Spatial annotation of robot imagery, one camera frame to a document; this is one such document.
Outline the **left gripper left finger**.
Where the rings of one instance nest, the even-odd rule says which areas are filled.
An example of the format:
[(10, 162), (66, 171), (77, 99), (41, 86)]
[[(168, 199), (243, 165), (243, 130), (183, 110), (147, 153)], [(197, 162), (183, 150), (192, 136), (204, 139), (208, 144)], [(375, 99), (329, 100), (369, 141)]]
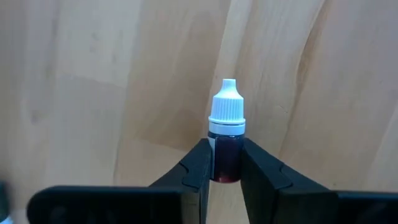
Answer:
[(162, 177), (150, 184), (155, 191), (150, 224), (206, 224), (211, 147), (201, 139)]

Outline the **small dark red dropper bottle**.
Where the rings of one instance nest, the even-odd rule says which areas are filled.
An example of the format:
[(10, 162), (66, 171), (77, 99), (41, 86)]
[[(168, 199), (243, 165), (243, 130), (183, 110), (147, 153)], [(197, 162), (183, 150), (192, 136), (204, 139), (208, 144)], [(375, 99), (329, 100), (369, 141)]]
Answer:
[(208, 142), (212, 148), (211, 178), (232, 183), (241, 178), (241, 151), (246, 130), (244, 98), (235, 79), (224, 79), (213, 96), (208, 117)]

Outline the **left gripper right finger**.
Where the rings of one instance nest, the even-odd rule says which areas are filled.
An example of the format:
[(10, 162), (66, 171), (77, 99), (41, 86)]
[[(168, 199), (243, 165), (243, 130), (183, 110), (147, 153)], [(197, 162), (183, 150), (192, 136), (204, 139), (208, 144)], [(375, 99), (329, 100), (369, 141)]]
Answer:
[(250, 224), (333, 224), (337, 194), (244, 140), (241, 188)]

